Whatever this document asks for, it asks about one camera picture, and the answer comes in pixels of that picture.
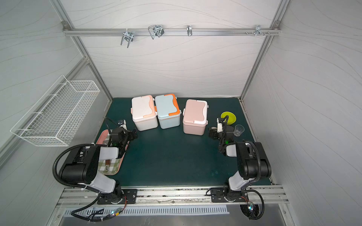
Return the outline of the pink first aid box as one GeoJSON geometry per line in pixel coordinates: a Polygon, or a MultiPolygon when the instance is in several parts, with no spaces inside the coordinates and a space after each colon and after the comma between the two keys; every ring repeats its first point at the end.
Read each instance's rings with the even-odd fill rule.
{"type": "Polygon", "coordinates": [[[208,103],[204,100],[188,99],[183,110],[183,131],[185,134],[202,136],[208,125],[208,103]]]}

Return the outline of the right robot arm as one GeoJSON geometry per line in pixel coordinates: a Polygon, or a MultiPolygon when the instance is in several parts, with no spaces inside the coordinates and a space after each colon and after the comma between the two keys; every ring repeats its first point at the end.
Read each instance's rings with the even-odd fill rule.
{"type": "Polygon", "coordinates": [[[208,189],[206,196],[210,196],[214,203],[241,202],[240,209],[244,216],[249,220],[258,220],[264,214],[265,202],[260,192],[249,187],[261,179],[269,178],[272,174],[271,166],[260,142],[234,141],[231,129],[231,126],[209,129],[209,137],[219,140],[219,151],[237,159],[237,171],[222,188],[208,189]]]}

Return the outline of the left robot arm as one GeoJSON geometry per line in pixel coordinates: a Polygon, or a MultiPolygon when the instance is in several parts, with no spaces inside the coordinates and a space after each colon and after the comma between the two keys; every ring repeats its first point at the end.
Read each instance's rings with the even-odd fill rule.
{"type": "Polygon", "coordinates": [[[126,126],[103,131],[98,143],[68,148],[55,160],[52,173],[57,182],[100,195],[98,204],[134,204],[136,189],[123,189],[111,176],[119,172],[137,131],[126,126]]]}

